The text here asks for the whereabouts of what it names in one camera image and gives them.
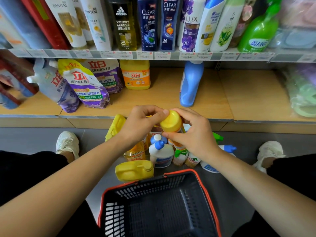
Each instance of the shoe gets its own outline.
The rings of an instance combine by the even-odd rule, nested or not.
[[[258,161],[253,164],[259,171],[267,173],[267,169],[262,167],[264,158],[284,158],[282,145],[277,141],[268,141],[259,147]]]
[[[75,159],[79,158],[79,140],[74,133],[63,131],[56,143],[56,153],[60,154],[62,151],[72,152]]]

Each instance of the person's right hand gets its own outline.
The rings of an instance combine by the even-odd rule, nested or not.
[[[163,136],[183,144],[193,155],[206,162],[221,150],[215,141],[208,119],[189,108],[172,110],[187,120],[187,124],[190,124],[191,127],[185,134],[163,132]]]

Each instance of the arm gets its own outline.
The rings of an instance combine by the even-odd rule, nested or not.
[[[114,161],[168,114],[134,107],[116,136],[0,207],[0,236],[56,236]]]
[[[209,121],[190,109],[175,108],[192,127],[185,134],[163,133],[182,143],[195,156],[216,168],[282,237],[316,233],[316,202],[240,159],[221,150]]]

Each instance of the yellow and white detergent pouch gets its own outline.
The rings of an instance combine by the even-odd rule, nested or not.
[[[105,108],[110,103],[106,88],[93,73],[73,59],[59,59],[58,71],[86,107]]]

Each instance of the red bottle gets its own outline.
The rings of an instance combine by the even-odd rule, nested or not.
[[[21,0],[54,49],[68,50],[69,43],[44,0]]]

